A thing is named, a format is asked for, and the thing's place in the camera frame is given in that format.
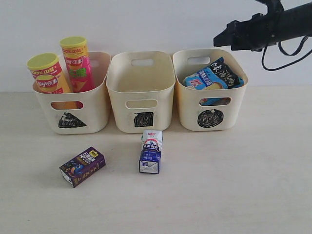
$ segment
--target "white wall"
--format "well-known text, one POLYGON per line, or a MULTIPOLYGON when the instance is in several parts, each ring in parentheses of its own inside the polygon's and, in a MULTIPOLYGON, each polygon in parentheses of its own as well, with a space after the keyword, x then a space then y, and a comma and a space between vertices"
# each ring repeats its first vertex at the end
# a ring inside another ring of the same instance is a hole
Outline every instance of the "white wall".
MULTIPOLYGON (((283 0, 286 9, 309 0, 283 0)), ((59 40, 85 36, 90 51, 208 48, 232 20, 248 20, 266 7, 254 0, 0 0, 0 92, 32 90, 26 68, 38 53, 61 54, 59 40)), ((294 50, 299 40, 285 43, 294 50)), ((310 50, 307 43, 304 50, 310 50)), ((266 72, 257 52, 233 52, 250 85, 312 84, 311 58, 279 72, 266 72)), ((270 48, 268 66, 290 61, 270 48)))

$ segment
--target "black cable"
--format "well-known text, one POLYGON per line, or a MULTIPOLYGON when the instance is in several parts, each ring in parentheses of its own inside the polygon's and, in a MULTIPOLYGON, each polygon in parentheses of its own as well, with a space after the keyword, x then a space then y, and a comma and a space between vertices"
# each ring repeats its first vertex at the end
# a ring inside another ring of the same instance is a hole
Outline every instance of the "black cable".
MULTIPOLYGON (((312 54, 312 50, 310 50, 306 55, 304 55, 304 56, 301 57, 300 59, 297 59, 297 60, 295 60, 295 61, 293 61, 293 62, 291 62, 291 63, 288 63, 288 64, 286 64, 286 65, 284 65, 284 66, 281 66, 281 67, 277 67, 277 68, 271 69, 271 68, 267 68, 267 67, 265 66, 265 64, 264 64, 265 54, 266 54, 267 49, 268 49, 268 47, 269 47, 270 39, 271 39, 272 36, 274 36, 274 33, 273 33, 273 32, 275 31, 275 29, 276 29, 276 27, 277 27, 277 25, 278 25, 279 18, 280 18, 280 14, 278 14, 278 16, 276 17, 276 23, 275 23, 274 29, 273 29, 272 32, 269 33, 269 35, 268 35, 268 42, 267 42, 267 44, 266 44, 266 46, 265 46, 265 48, 264 48, 263 54, 262 54, 262 60, 261 60, 262 67, 263 67, 265 70, 269 71, 269 72, 275 72, 275 71, 281 70, 281 69, 283 69, 283 68, 292 66, 292 65, 294 65, 294 64, 296 64, 296 63, 298 63, 298 62, 304 60, 306 57, 308 57, 310 54, 312 54)), ((288 53, 282 48, 281 42, 279 42, 278 48, 279 48, 279 50, 280 50, 284 55, 287 55, 287 56, 295 56, 295 55, 297 55, 297 54, 302 50, 303 45, 304 45, 304 43, 307 41, 308 38, 309 38, 308 36, 304 36, 304 38, 301 40, 301 43, 300 43, 298 49, 297 49, 294 53, 292 53, 291 55, 288 54, 288 53)))

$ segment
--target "black scribble drawing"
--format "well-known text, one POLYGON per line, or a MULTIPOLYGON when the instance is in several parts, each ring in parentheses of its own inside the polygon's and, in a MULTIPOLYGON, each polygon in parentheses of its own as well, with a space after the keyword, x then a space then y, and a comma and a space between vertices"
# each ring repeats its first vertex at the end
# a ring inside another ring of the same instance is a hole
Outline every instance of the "black scribble drawing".
POLYGON ((212 109, 203 111, 198 116, 198 124, 202 128, 213 128, 223 121, 224 115, 220 110, 212 109))
POLYGON ((59 128, 79 128, 85 127, 86 124, 69 112, 64 112, 58 122, 59 128))
POLYGON ((135 127, 151 127, 154 125, 154 113, 153 112, 143 112, 136 113, 136 117, 134 119, 135 127))

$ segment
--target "lay's stax canister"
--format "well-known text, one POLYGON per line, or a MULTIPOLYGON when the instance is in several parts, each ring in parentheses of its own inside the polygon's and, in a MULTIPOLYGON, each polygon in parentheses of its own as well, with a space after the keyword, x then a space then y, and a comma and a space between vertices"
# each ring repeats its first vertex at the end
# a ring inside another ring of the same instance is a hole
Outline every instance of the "lay's stax canister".
MULTIPOLYGON (((71 93, 70 86, 54 53, 44 53, 32 57, 27 67, 36 80, 37 86, 45 94, 71 93)), ((60 102, 56 109, 77 109, 74 102, 60 102)))
POLYGON ((68 37, 60 41, 73 91, 85 92, 95 88, 84 37, 68 37))

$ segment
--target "storage bin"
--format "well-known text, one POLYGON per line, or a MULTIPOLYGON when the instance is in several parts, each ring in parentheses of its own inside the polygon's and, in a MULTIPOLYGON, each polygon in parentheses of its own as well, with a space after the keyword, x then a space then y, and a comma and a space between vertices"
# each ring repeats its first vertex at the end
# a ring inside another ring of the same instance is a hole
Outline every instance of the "storage bin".
POLYGON ((171 57, 164 52, 114 56, 106 85, 117 127, 126 133, 168 128, 175 82, 171 57))
MULTIPOLYGON (((96 84, 93 90, 81 93, 43 94, 39 92, 36 83, 33 84, 48 123, 58 134, 95 133, 103 129, 108 122, 111 104, 105 82, 111 56, 103 52, 90 52, 89 58, 96 84), (52 107, 53 102, 66 101, 79 101, 83 107, 73 110, 56 110, 52 107)), ((59 57, 59 61, 68 77, 62 56, 59 57)))
POLYGON ((173 55, 176 74, 176 92, 181 124, 192 131, 226 130, 236 123, 239 109, 245 94, 248 78, 234 57, 219 49, 183 50, 173 55), (183 80, 203 69, 210 63, 224 58, 224 62, 244 80, 244 85, 234 89, 194 90, 187 88, 183 80), (202 106, 204 98, 227 98, 227 105, 202 106))

